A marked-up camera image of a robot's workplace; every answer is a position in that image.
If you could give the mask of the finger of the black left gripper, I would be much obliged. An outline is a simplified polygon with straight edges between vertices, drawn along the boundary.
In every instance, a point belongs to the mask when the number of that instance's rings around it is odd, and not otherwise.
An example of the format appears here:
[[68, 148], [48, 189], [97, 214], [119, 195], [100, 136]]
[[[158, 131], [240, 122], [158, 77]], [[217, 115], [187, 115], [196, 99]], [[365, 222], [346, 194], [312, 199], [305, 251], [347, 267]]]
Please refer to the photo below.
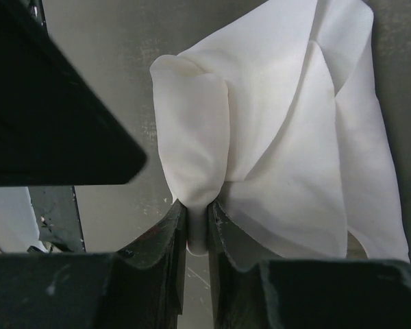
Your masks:
[[50, 39], [39, 1], [0, 1], [0, 187], [127, 184], [142, 147]]

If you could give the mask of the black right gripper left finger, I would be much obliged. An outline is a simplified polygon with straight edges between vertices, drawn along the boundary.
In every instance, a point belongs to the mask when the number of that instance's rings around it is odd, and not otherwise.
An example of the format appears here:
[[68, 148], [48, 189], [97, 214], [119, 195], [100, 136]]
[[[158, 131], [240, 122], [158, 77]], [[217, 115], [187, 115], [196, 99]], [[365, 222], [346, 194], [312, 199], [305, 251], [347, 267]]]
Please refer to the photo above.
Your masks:
[[0, 254], [0, 328], [175, 328], [186, 208], [112, 253]]

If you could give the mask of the white underwear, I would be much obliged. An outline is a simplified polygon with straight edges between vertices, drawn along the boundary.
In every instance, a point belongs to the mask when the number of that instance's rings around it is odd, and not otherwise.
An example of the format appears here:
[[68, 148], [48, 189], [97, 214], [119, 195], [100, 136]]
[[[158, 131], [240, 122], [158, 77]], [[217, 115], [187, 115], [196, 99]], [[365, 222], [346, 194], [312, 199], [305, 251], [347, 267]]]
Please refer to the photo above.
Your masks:
[[285, 258], [406, 261], [395, 166], [375, 93], [362, 1], [267, 1], [180, 54], [157, 58], [158, 152], [210, 250], [206, 208]]

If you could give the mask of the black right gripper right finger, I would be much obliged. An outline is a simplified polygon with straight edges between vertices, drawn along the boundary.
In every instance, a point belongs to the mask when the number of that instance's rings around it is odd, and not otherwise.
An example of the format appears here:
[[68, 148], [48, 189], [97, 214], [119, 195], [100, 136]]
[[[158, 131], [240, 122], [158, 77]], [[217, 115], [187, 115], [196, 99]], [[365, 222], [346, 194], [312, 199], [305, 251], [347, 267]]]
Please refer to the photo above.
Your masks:
[[208, 206], [215, 328], [411, 328], [411, 266], [285, 259]]

